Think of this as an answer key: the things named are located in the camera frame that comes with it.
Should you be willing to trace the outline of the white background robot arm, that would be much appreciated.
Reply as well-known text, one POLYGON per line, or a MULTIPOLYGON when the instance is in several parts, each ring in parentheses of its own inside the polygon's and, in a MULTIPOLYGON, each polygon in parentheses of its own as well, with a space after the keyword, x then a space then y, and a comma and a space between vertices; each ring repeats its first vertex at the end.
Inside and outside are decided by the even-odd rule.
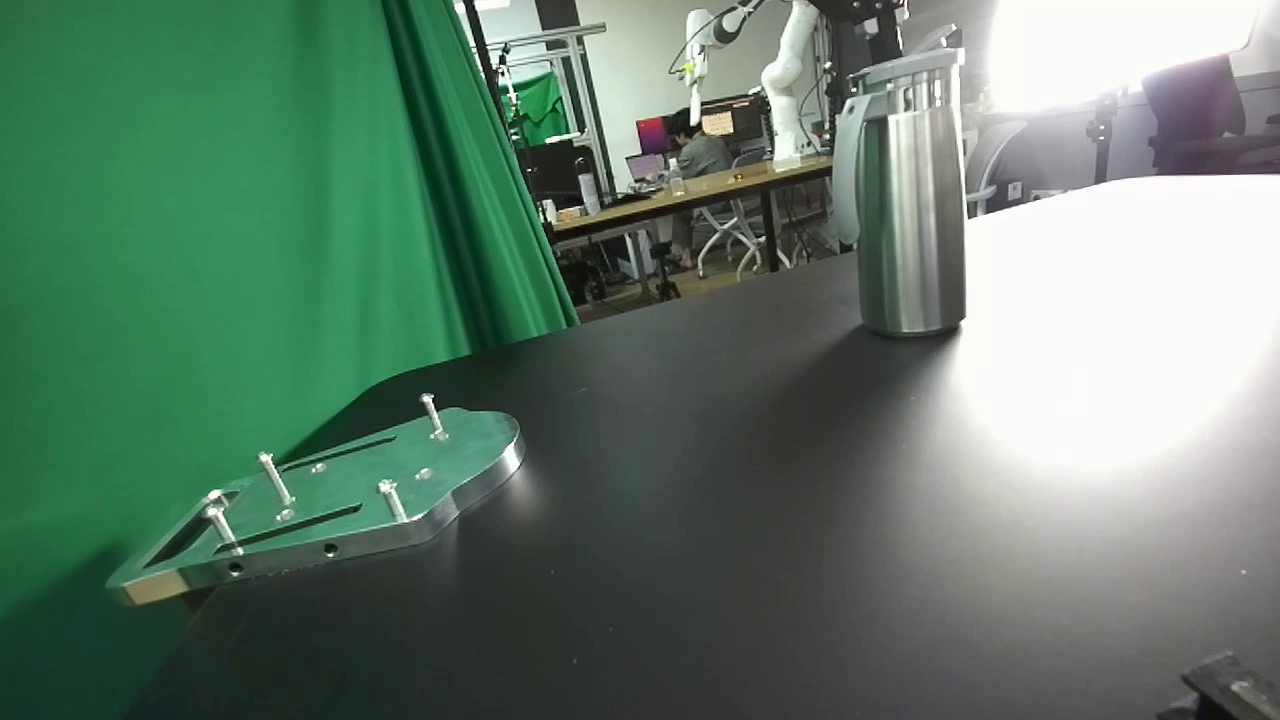
MULTIPOLYGON (((706 75, 706 53, 741 39, 744 24, 763 8, 763 0, 730 0, 720 10, 691 8, 684 16, 684 39, 667 60, 667 70, 689 86, 689 112, 704 116, 699 82, 706 75)), ((799 70, 802 42, 812 39, 821 8, 812 0, 789 0, 789 20, 774 37, 774 54, 761 69, 761 86, 771 112, 771 160, 799 163, 809 137, 799 122, 799 70)))

